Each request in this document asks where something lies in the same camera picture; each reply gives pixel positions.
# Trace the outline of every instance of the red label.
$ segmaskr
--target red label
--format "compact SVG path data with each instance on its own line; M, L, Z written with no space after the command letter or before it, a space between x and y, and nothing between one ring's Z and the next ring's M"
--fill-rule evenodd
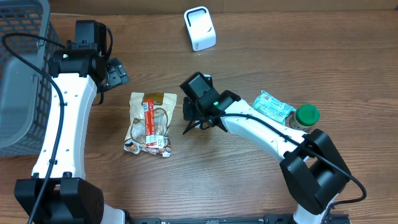
M146 144L147 146L156 145L155 140L155 121L154 121L154 100L148 99L142 102L145 114Z

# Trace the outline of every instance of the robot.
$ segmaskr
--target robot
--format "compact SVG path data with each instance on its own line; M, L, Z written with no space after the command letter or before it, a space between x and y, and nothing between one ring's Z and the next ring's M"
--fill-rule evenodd
M319 129L307 134L283 126L255 111L237 94L228 90L218 93L211 76L200 72L180 85L187 96L183 101L183 116L189 125L184 134L198 125L202 129L217 126L269 153L279 162L288 190L298 203L295 213L252 218L161 220L131 218L128 211L105 204L102 191L85 180L88 116L97 93L101 93L103 101L104 92L129 81L119 59L109 59L111 46L106 50L107 30L112 45L111 32L104 24L77 21L75 42L69 41L65 49L55 51L50 59L49 74L24 61L5 44L10 36L27 34L7 34L2 38L11 54L48 76L53 85L44 144L32 178L17 180L15 186L15 197L30 216L28 223L349 223L348 215L333 215L331 208L365 199L366 190L351 175L329 136ZM307 167L305 161L309 157L318 160ZM350 180L361 188L363 195L334 202ZM59 190L55 189L58 185L61 186Z

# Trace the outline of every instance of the teal packet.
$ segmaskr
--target teal packet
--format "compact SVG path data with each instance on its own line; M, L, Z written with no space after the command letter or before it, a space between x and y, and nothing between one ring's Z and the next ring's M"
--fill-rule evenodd
M288 115L296 111L293 106L279 101L264 90L261 90L261 95L254 100L253 109L283 125L286 124Z

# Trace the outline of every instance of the snack bag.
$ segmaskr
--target snack bag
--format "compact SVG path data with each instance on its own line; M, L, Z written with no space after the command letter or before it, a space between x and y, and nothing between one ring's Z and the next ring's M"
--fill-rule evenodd
M131 93L130 127L124 150L169 158L172 152L169 126L176 102L176 94Z

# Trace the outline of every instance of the blue packet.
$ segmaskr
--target blue packet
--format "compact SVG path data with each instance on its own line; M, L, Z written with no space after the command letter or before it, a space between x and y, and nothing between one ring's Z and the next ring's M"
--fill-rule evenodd
M261 95L254 100L253 109L283 125L286 124L288 115L296 111L293 106L279 101L264 90L261 90Z

